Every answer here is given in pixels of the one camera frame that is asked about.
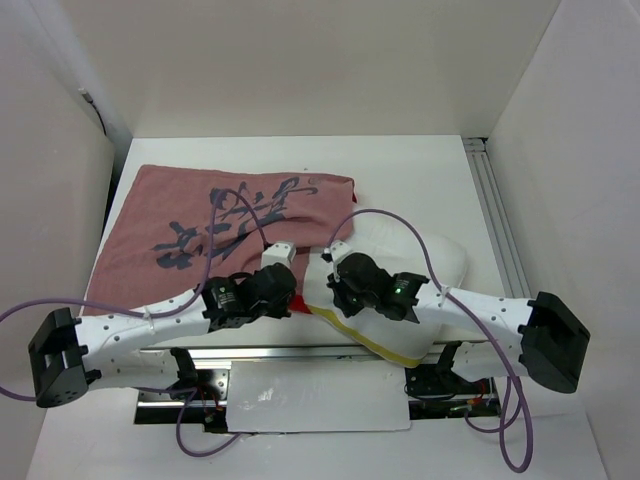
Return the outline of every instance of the black bracket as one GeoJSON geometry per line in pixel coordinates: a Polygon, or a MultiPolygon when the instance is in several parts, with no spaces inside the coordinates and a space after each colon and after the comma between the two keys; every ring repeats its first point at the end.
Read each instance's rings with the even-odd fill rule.
{"type": "Polygon", "coordinates": [[[578,388],[582,364],[591,339],[589,330],[557,296],[540,292],[527,325],[521,325],[520,363],[540,385],[560,393],[578,388]]]}
{"type": "Polygon", "coordinates": [[[419,323],[413,307],[420,287],[429,280],[423,275],[402,272],[396,275],[376,265],[364,253],[352,253],[337,267],[337,277],[328,276],[333,304],[346,317],[363,308],[373,308],[390,320],[419,323]]]}
{"type": "Polygon", "coordinates": [[[255,273],[239,273],[231,277],[213,277],[205,283],[202,298],[211,319],[209,331],[240,328],[267,316],[291,316],[289,305],[296,293],[297,281],[289,268],[281,263],[269,265],[255,273]]]}
{"type": "Polygon", "coordinates": [[[99,370],[85,372],[82,356],[87,353],[86,347],[78,345],[75,330],[79,322],[68,308],[54,310],[29,343],[38,407],[70,403],[87,393],[89,384],[102,376],[99,370]]]}

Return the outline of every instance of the white fabric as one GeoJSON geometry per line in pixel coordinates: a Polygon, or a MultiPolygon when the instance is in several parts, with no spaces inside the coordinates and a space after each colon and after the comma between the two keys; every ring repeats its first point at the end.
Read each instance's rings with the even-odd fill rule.
{"type": "MultiPolygon", "coordinates": [[[[422,232],[421,235],[440,282],[460,286],[467,268],[464,248],[441,235],[422,232]]],[[[376,214],[357,215],[354,217],[354,233],[346,243],[354,251],[370,255],[378,266],[390,274],[406,271],[428,277],[417,240],[404,225],[392,218],[376,214]]],[[[326,288],[332,265],[320,258],[321,253],[322,249],[311,252],[304,279],[305,303],[333,312],[338,324],[324,316],[334,327],[387,360],[409,367],[419,363],[438,335],[440,324],[395,322],[372,310],[363,310],[351,318],[345,318],[333,305],[333,292],[326,288]]]]}

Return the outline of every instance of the red fabric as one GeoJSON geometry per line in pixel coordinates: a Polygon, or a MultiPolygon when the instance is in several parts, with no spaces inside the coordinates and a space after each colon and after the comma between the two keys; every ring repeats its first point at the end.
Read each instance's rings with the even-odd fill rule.
{"type": "MultiPolygon", "coordinates": [[[[87,297],[134,308],[194,287],[202,278],[212,198],[230,188],[256,208],[267,240],[293,242],[301,293],[310,247],[324,246],[351,213],[353,180],[313,173],[236,174],[147,165],[140,169],[98,258],[87,297]]],[[[231,195],[216,216],[210,276],[253,272],[262,241],[246,208],[231,195]]],[[[339,232],[346,238],[351,222],[339,232]]],[[[294,303],[306,311],[302,297],[294,303]]],[[[97,313],[87,309],[88,315],[97,313]]]]}

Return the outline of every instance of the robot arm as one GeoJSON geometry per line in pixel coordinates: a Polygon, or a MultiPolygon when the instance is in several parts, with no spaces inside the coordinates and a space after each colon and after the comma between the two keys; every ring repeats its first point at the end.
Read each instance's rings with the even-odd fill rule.
{"type": "MultiPolygon", "coordinates": [[[[453,295],[473,311],[496,338],[519,376],[529,376],[557,392],[575,392],[590,334],[555,295],[540,292],[535,300],[508,299],[444,287],[412,273],[390,275],[373,259],[354,253],[344,242],[331,246],[328,286],[334,305],[345,316],[373,308],[390,320],[433,322],[476,331],[477,325],[447,298],[453,295]]],[[[473,382],[505,376],[506,370],[489,343],[454,342],[445,348],[438,367],[473,382]]]]}
{"type": "Polygon", "coordinates": [[[186,349],[140,351],[159,342],[240,328],[261,316],[289,316],[296,279],[289,269],[295,248],[276,243],[254,274],[214,277],[175,318],[151,314],[186,304],[193,290],[136,311],[146,318],[106,314],[74,318],[68,308],[51,312],[29,344],[36,404],[64,405],[89,390],[111,387],[189,388],[199,383],[186,349]]]}
{"type": "MultiPolygon", "coordinates": [[[[277,243],[262,256],[262,268],[207,281],[202,294],[175,318],[135,318],[117,314],[74,318],[68,308],[51,312],[29,344],[39,407],[64,405],[89,390],[112,387],[184,389],[199,378],[188,350],[140,349],[184,336],[240,328],[261,316],[289,316],[296,288],[289,270],[295,248],[277,243]]],[[[476,330],[473,321],[447,298],[454,295],[484,323],[507,354],[518,375],[528,375],[558,392],[576,390],[589,332],[556,296],[536,300],[507,299],[456,288],[442,292],[426,277],[390,275],[373,259],[336,242],[325,257],[334,263],[328,286],[334,304],[347,317],[373,308],[392,321],[434,322],[476,330]]],[[[174,298],[138,309],[167,312],[193,296],[174,298]]],[[[438,368],[467,381],[504,376],[490,344],[454,342],[444,349],[438,368]]]]}

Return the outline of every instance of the white connector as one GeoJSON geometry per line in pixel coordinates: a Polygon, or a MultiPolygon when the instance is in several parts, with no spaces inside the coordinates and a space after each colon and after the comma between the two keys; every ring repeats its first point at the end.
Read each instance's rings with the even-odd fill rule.
{"type": "Polygon", "coordinates": [[[293,259],[296,256],[296,246],[291,242],[277,242],[262,252],[262,262],[260,268],[282,263],[285,267],[291,268],[293,259]]]}

